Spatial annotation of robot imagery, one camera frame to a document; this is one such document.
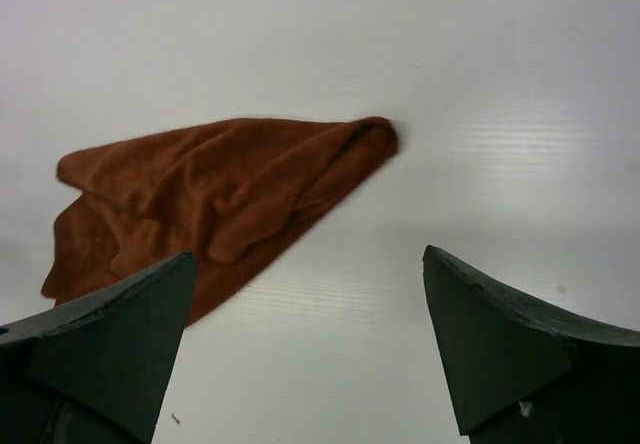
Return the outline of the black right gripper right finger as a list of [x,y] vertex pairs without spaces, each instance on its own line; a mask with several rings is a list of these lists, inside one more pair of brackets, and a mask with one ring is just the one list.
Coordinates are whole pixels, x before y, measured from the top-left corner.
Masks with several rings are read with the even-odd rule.
[[638,332],[547,303],[435,246],[423,281],[470,442],[638,442]]

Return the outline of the brown towel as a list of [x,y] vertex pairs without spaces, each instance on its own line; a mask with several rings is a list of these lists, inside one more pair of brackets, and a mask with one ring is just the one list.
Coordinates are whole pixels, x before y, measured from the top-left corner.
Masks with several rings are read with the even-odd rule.
[[41,292],[64,304],[188,251],[195,323],[265,270],[398,151],[383,117],[236,118],[72,152]]

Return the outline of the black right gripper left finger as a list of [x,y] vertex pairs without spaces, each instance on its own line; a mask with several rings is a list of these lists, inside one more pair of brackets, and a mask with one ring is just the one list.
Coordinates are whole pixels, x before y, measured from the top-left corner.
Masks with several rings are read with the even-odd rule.
[[178,253],[2,325],[2,442],[151,442],[197,275]]

